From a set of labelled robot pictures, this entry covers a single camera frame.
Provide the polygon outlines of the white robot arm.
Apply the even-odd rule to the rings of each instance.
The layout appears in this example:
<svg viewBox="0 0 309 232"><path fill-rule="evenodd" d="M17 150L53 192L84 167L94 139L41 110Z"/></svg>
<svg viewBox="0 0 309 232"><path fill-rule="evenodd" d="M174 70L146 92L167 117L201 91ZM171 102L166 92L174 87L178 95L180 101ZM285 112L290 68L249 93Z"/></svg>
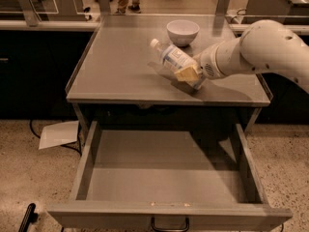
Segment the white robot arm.
<svg viewBox="0 0 309 232"><path fill-rule="evenodd" d="M249 25L238 38L214 44L175 72L179 81L201 85L235 74L276 73L309 93L309 45L273 20Z"/></svg>

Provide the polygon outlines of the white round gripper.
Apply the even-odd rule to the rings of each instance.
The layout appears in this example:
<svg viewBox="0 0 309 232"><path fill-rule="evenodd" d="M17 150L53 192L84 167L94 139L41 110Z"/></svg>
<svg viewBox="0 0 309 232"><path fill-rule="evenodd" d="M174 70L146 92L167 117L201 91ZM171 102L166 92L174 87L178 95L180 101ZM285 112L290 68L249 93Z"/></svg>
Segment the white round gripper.
<svg viewBox="0 0 309 232"><path fill-rule="evenodd" d="M216 43L193 57L198 65L190 65L174 72L178 81L197 81L203 74L207 79L220 79L234 74L252 74L255 68L240 53L239 38Z"/></svg>

